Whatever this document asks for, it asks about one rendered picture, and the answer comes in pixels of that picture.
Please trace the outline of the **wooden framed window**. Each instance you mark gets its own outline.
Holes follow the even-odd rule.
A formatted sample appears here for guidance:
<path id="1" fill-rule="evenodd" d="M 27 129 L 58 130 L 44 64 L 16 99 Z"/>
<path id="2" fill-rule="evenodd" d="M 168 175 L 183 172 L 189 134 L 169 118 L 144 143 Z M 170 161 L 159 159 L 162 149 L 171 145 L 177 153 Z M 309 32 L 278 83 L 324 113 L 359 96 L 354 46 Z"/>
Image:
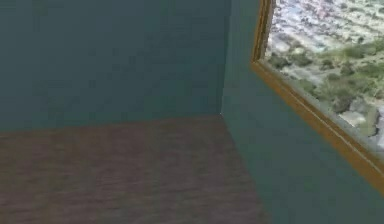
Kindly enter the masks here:
<path id="1" fill-rule="evenodd" d="M 384 0 L 258 0 L 252 69 L 384 195 Z"/>

